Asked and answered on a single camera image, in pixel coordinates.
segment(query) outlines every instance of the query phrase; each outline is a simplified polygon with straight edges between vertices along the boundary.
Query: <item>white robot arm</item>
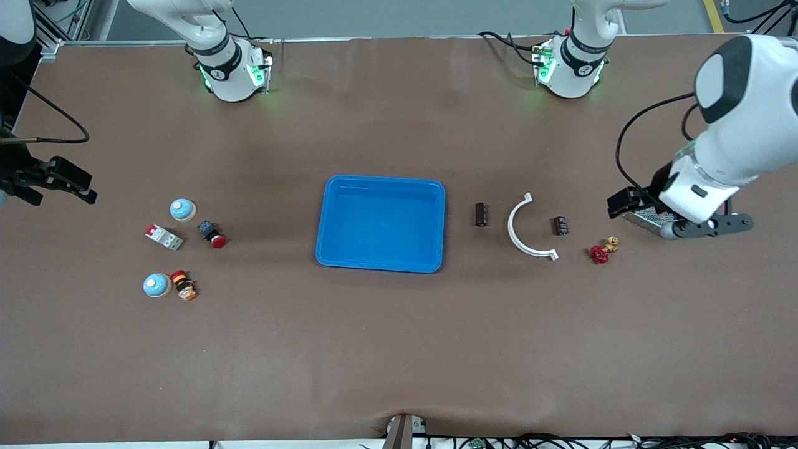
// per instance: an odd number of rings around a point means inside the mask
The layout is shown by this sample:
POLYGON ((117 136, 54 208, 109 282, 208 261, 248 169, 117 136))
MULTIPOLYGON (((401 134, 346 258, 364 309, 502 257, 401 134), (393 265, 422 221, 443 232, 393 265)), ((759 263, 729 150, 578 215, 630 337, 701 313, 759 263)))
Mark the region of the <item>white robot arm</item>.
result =
POLYGON ((677 220, 659 230, 665 238, 744 231, 753 225, 750 217, 717 210, 762 173, 798 161, 795 39, 731 39, 701 65, 695 94, 707 130, 659 169, 645 192, 627 188, 609 198, 611 218, 655 207, 677 220), (687 235, 692 228, 702 230, 687 235))
POLYGON ((233 0, 128 0, 133 9, 168 26, 188 44, 199 61, 205 84, 219 99, 242 101, 268 91, 271 54, 245 39, 233 38, 214 13, 233 0))
POLYGON ((535 48, 535 78, 552 93, 577 98, 599 81, 604 56, 618 35, 619 10, 650 10, 669 0, 571 0, 574 26, 535 48))

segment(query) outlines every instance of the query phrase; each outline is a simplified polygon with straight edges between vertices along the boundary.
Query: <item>brass fitting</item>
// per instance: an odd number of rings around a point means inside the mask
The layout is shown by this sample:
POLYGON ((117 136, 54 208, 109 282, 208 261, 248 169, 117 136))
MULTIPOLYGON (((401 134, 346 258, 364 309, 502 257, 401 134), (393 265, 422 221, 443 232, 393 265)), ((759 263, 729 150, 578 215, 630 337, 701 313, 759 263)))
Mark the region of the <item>brass fitting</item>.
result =
POLYGON ((607 252, 616 252, 616 251, 618 251, 618 242, 619 241, 620 240, 618 240, 617 237, 610 237, 610 238, 606 239, 606 244, 604 245, 604 249, 607 252))

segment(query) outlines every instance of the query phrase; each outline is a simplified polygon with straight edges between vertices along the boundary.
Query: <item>green led light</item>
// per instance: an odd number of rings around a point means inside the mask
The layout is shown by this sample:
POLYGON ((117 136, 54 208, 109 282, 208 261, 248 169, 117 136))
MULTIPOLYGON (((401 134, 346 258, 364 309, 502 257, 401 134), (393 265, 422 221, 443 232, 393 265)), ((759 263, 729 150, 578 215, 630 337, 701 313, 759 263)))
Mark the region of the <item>green led light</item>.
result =
POLYGON ((554 72, 554 68, 557 66, 556 60, 554 58, 550 58, 543 67, 540 68, 540 75, 538 79, 542 83, 547 83, 551 80, 551 74, 554 72))

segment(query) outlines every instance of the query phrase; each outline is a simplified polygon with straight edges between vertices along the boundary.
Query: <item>black capacitor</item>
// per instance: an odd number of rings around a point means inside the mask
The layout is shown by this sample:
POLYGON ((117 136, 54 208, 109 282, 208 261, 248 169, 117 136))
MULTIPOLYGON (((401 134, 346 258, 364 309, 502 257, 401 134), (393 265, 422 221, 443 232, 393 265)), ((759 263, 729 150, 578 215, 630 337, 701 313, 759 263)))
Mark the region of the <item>black capacitor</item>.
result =
POLYGON ((568 234, 568 223, 565 221, 565 217, 554 217, 551 219, 551 223, 554 228, 554 235, 564 236, 568 234))
POLYGON ((474 224, 477 228, 484 228, 488 225, 488 208, 485 207, 485 203, 476 203, 474 209, 476 210, 474 224))

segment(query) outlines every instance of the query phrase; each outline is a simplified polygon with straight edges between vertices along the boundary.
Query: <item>gray floor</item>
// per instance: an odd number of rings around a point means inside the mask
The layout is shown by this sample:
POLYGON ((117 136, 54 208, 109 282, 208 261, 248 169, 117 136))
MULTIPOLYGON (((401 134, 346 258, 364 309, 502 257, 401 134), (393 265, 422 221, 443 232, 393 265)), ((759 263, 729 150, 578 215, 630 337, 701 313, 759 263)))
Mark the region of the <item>gray floor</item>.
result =
MULTIPOLYGON (((567 0, 238 0, 235 7, 251 35, 270 38, 543 34, 571 22, 567 0)), ((658 10, 626 11, 624 17, 630 34, 712 32, 701 0, 671 0, 658 10)), ((233 33, 242 31, 232 13, 223 18, 233 33)), ((120 0, 108 40, 174 38, 169 28, 120 0)))

